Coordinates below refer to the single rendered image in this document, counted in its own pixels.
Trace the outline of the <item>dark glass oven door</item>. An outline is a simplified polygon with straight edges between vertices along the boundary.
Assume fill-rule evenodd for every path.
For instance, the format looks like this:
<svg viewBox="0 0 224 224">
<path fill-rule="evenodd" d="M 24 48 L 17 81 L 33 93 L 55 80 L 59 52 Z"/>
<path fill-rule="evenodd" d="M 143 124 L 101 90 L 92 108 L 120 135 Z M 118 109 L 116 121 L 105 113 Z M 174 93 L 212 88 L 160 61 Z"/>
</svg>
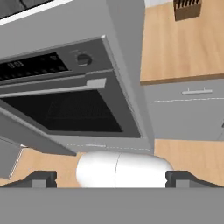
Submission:
<svg viewBox="0 0 224 224">
<path fill-rule="evenodd" d="M 85 86 L 103 78 L 105 88 L 0 98 L 0 106 L 48 135 L 139 138 L 136 119 L 112 71 L 0 86 L 0 94 Z"/>
</svg>

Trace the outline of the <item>grey built-in oven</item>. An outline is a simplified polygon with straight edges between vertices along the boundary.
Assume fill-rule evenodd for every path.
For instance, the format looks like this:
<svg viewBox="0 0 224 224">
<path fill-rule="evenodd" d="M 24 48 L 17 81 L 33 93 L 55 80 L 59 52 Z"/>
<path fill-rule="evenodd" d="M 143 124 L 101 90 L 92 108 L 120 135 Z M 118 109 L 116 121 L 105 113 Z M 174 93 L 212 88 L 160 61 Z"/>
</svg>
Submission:
<svg viewBox="0 0 224 224">
<path fill-rule="evenodd" d="M 79 66 L 77 56 L 85 53 L 92 58 L 88 66 Z M 0 86 L 45 81 L 69 76 L 83 76 L 112 71 L 119 80 L 122 91 L 131 108 L 129 97 L 115 71 L 102 38 L 57 45 L 36 52 L 27 52 L 0 60 Z"/>
</svg>

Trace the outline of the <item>grey open door panel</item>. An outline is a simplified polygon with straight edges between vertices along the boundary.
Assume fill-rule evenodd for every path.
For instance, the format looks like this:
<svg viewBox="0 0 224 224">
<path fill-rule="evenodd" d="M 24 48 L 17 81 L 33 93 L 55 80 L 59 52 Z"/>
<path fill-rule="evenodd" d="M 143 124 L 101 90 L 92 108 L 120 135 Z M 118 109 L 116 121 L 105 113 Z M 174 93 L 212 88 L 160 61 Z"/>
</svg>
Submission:
<svg viewBox="0 0 224 224">
<path fill-rule="evenodd" d="M 9 179 L 21 154 L 22 146 L 0 136 L 0 178 Z"/>
<path fill-rule="evenodd" d="M 0 136 L 48 154 L 75 156 L 76 153 L 15 120 L 0 107 Z"/>
</svg>

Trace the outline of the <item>brown wooden knife block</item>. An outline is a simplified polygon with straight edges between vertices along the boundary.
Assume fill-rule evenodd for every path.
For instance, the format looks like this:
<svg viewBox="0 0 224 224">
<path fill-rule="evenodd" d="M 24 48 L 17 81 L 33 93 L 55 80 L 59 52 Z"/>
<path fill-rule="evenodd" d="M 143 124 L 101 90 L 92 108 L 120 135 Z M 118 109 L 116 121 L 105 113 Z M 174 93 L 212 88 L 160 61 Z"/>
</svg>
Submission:
<svg viewBox="0 0 224 224">
<path fill-rule="evenodd" d="M 173 0 L 176 21 L 196 18 L 200 15 L 202 0 Z"/>
</svg>

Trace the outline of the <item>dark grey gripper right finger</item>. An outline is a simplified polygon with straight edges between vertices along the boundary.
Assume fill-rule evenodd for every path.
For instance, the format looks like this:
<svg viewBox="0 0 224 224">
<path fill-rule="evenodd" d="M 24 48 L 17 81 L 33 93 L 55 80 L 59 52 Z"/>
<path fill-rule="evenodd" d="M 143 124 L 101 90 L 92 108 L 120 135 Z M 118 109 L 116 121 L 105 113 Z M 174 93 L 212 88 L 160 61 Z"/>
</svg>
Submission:
<svg viewBox="0 0 224 224">
<path fill-rule="evenodd" d="M 166 188 L 202 188 L 202 187 L 218 187 L 221 185 L 216 185 L 211 182 L 207 182 L 202 179 L 196 178 L 189 171 L 167 171 L 165 173 L 166 177 Z"/>
</svg>

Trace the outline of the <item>white-edged dark appliance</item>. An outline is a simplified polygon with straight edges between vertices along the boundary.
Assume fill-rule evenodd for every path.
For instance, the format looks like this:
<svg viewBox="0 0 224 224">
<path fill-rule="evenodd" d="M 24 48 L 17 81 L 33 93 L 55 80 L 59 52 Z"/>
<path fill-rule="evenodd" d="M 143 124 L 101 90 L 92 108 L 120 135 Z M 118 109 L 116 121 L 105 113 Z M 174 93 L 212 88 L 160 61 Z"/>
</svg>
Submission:
<svg viewBox="0 0 224 224">
<path fill-rule="evenodd" d="M 0 25 L 67 4 L 73 0 L 0 0 Z"/>
</svg>

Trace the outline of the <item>grey drawer front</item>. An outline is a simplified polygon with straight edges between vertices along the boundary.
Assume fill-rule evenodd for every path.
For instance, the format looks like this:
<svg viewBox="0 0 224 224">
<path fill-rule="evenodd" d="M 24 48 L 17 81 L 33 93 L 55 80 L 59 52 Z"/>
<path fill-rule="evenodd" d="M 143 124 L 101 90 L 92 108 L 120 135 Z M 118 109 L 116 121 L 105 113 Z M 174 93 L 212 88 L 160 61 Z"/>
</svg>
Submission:
<svg viewBox="0 0 224 224">
<path fill-rule="evenodd" d="M 191 90 L 212 89 L 211 94 L 182 95 L 181 92 Z M 224 79 L 185 81 L 144 87 L 147 102 L 169 102 L 176 100 L 224 98 Z"/>
</svg>

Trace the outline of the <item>white rounded capsule object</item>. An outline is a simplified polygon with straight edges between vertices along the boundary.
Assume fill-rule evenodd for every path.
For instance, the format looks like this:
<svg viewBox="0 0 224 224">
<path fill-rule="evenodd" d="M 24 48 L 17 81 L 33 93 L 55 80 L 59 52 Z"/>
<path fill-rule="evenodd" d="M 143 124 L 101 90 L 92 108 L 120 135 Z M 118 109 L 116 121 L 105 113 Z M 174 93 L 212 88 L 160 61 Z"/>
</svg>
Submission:
<svg viewBox="0 0 224 224">
<path fill-rule="evenodd" d="M 93 151 L 80 157 L 76 178 L 81 187 L 165 188 L 165 173 L 172 170 L 161 157 Z"/>
</svg>

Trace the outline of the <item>grey tall oven cabinet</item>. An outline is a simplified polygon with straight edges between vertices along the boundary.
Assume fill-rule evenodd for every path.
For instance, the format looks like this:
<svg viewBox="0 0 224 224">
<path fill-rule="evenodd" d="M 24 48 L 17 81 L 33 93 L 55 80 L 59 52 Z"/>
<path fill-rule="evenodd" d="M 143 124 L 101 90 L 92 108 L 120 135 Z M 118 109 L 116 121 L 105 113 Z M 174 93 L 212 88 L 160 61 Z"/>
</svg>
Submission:
<svg viewBox="0 0 224 224">
<path fill-rule="evenodd" d="M 129 97 L 140 137 L 53 136 L 2 108 L 15 120 L 70 151 L 153 154 L 154 132 L 140 84 L 144 0 L 73 0 L 0 25 L 0 60 L 67 43 L 102 38 L 113 68 Z"/>
</svg>

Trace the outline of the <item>dark round oven knob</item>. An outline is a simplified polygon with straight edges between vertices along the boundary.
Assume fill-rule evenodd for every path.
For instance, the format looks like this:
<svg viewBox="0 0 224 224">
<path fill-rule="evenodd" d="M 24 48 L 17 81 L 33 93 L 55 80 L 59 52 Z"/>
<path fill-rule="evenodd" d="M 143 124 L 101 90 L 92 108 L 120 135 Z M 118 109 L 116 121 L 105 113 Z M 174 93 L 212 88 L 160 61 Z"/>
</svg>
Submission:
<svg viewBox="0 0 224 224">
<path fill-rule="evenodd" d="M 77 63 L 80 67 L 85 67 L 92 63 L 92 58 L 85 53 L 81 53 L 77 56 Z"/>
</svg>

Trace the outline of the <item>grey cupboard door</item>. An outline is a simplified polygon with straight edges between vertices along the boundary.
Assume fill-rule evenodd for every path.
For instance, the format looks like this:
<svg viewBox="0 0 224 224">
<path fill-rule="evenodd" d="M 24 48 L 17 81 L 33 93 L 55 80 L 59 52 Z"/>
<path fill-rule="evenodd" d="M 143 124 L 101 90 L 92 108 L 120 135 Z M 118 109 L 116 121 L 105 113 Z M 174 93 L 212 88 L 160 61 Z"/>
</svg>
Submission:
<svg viewBox="0 0 224 224">
<path fill-rule="evenodd" d="M 224 98 L 149 101 L 155 138 L 218 141 L 224 124 Z"/>
</svg>

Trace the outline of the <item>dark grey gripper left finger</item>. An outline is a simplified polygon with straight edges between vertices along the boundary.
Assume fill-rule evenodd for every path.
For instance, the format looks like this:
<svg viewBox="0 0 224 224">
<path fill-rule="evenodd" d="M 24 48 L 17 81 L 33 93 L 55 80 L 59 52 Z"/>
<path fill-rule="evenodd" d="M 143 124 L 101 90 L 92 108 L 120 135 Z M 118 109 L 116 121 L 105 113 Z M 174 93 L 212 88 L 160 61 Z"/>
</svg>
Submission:
<svg viewBox="0 0 224 224">
<path fill-rule="evenodd" d="M 27 177 L 3 185 L 3 187 L 13 188 L 56 188 L 57 172 L 56 171 L 34 171 Z"/>
</svg>

